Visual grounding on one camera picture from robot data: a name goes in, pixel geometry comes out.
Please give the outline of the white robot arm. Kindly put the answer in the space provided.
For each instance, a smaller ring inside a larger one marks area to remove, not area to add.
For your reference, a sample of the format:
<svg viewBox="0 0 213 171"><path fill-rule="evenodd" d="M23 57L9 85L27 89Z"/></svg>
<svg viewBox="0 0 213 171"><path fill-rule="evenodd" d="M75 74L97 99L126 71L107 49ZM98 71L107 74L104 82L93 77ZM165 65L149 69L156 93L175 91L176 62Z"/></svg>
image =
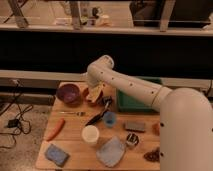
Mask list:
<svg viewBox="0 0 213 171"><path fill-rule="evenodd" d="M103 55L87 66L93 88L103 81L160 114L160 171L213 171L213 106L192 88L170 89L113 70Z"/></svg>

